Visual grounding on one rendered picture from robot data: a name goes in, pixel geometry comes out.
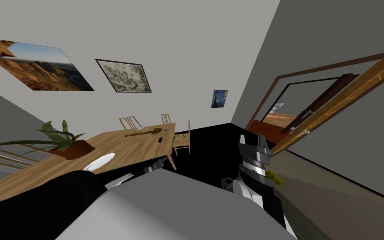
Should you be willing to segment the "desert canyon picture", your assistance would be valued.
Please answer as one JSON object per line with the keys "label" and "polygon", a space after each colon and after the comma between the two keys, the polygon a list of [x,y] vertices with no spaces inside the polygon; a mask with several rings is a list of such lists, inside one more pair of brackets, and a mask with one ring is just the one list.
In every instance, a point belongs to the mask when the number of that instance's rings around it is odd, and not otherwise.
{"label": "desert canyon picture", "polygon": [[60,48],[0,40],[0,66],[34,91],[93,91]]}

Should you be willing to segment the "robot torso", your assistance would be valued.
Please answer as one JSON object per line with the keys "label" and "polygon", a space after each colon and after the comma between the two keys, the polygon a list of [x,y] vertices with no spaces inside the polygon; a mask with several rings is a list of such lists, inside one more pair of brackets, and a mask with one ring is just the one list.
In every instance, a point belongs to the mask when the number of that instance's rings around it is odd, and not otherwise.
{"label": "robot torso", "polygon": [[101,195],[56,240],[296,240],[250,195],[158,169]]}

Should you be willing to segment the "black framed grey picture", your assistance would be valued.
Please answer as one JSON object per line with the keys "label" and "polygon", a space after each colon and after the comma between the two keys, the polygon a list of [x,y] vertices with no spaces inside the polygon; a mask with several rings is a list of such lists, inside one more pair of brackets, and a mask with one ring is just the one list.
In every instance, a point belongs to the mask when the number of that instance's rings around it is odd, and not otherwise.
{"label": "black framed grey picture", "polygon": [[95,61],[116,92],[152,92],[142,64],[103,59],[96,59]]}

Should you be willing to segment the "light wooden door leaf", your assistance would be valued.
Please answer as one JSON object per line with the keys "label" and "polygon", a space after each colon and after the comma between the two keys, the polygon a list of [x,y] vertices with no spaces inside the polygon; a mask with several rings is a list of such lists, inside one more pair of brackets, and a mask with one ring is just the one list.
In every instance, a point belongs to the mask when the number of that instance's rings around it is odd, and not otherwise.
{"label": "light wooden door leaf", "polygon": [[[358,76],[356,80],[342,89],[330,101],[319,108],[312,116],[300,124],[296,131],[300,132],[304,129],[310,132],[321,126],[323,123],[330,120],[342,110],[348,108],[351,104],[355,103],[360,98],[367,95],[369,92],[384,83],[384,57],[370,67],[362,75]],[[302,139],[305,135],[295,137],[295,133],[288,135],[280,143],[272,148],[273,154],[281,150],[291,147],[294,143]]]}

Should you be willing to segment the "dark brown door leaf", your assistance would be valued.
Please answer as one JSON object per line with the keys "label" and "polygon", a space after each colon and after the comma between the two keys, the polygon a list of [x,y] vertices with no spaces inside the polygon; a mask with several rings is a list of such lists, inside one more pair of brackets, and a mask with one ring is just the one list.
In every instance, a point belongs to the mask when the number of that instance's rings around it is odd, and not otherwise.
{"label": "dark brown door leaf", "polygon": [[279,113],[291,115],[292,120],[283,127],[281,133],[290,133],[292,128],[304,122],[301,117],[306,112],[316,112],[357,77],[358,75],[349,73],[335,78],[289,84],[280,95],[279,100],[285,107],[281,108]]}

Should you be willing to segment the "brown wooden spatula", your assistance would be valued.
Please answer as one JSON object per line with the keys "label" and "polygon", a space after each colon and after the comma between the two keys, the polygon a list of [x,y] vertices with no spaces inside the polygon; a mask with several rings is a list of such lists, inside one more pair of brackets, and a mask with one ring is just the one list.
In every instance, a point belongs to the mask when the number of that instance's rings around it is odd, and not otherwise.
{"label": "brown wooden spatula", "polygon": [[146,131],[146,132],[136,132],[136,133],[133,133],[133,134],[127,134],[127,135],[124,135],[125,137],[130,137],[130,136],[138,136],[138,135],[145,135],[145,134],[151,134],[151,135],[154,135],[154,134],[158,134],[162,131],[161,128],[154,128],[152,131]]}

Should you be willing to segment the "light wooden table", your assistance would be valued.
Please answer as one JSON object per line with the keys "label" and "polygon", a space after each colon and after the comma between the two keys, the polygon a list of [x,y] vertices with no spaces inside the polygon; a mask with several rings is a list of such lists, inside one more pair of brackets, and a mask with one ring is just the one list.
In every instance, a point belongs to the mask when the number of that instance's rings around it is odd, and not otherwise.
{"label": "light wooden table", "polygon": [[[94,173],[107,172],[164,155],[172,160],[175,126],[175,123],[147,126],[140,131],[152,131],[154,128],[162,129],[160,133],[154,135],[124,136],[136,133],[136,128],[101,133],[87,140],[90,145],[95,147],[95,150],[86,156],[65,160],[60,156],[53,155],[0,179],[0,201],[43,185],[65,173],[83,170],[92,161],[109,153],[115,153],[115,156],[107,164],[95,170]],[[159,137],[163,138],[161,143],[158,143]]]}

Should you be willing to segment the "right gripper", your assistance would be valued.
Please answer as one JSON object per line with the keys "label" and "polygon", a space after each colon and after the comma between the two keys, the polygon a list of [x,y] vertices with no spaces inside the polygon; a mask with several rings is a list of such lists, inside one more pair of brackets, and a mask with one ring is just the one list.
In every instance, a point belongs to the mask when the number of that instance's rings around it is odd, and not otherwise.
{"label": "right gripper", "polygon": [[244,158],[263,164],[269,164],[269,156],[272,155],[272,151],[268,150],[267,141],[264,135],[258,135],[258,146],[246,144],[244,135],[240,135],[239,142],[239,153]]}

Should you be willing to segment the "small blue night painting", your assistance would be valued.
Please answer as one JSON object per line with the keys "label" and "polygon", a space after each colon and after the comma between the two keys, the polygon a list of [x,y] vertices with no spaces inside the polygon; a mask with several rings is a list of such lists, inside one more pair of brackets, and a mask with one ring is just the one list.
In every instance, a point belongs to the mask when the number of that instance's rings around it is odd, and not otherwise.
{"label": "small blue night painting", "polygon": [[223,108],[228,95],[228,90],[214,90],[211,108]]}

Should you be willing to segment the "green plant in brown pot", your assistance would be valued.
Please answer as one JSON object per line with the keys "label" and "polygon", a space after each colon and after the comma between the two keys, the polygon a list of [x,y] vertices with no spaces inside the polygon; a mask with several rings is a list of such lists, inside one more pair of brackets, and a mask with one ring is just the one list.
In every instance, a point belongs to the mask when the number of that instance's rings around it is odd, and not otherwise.
{"label": "green plant in brown pot", "polygon": [[48,121],[37,132],[44,133],[49,140],[15,140],[1,142],[0,145],[28,145],[33,148],[33,151],[45,150],[45,148],[34,147],[36,144],[49,145],[48,153],[66,160],[78,159],[95,150],[95,147],[87,141],[79,139],[83,134],[73,135],[69,132],[66,120],[62,121],[62,131],[54,130],[52,122]]}

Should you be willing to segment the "white plate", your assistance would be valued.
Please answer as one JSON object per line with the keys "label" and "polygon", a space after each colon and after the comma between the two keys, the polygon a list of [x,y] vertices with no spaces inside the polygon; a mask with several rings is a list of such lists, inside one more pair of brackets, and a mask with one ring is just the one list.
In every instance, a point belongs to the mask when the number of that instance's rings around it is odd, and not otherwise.
{"label": "white plate", "polygon": [[115,153],[109,153],[109,154],[106,154],[94,161],[92,161],[89,165],[87,165],[83,170],[84,171],[90,171],[90,172],[93,172],[99,168],[101,168],[102,166],[104,166],[105,164],[107,164],[113,157],[115,156]]}

